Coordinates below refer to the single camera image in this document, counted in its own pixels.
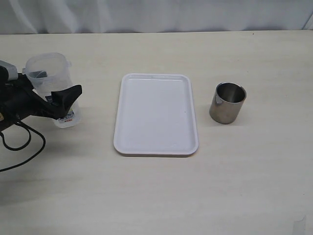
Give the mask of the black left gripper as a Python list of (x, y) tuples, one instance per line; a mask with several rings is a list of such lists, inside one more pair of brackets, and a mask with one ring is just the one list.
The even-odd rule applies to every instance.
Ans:
[[(33, 78), (45, 78), (44, 70), (34, 71)], [(74, 102), (82, 94), (82, 86), (75, 85), (62, 91), (51, 92), (42, 99), (28, 80), (19, 73), (18, 78), (0, 83), (1, 127), (10, 127), (28, 116), (52, 119), (64, 118)]]

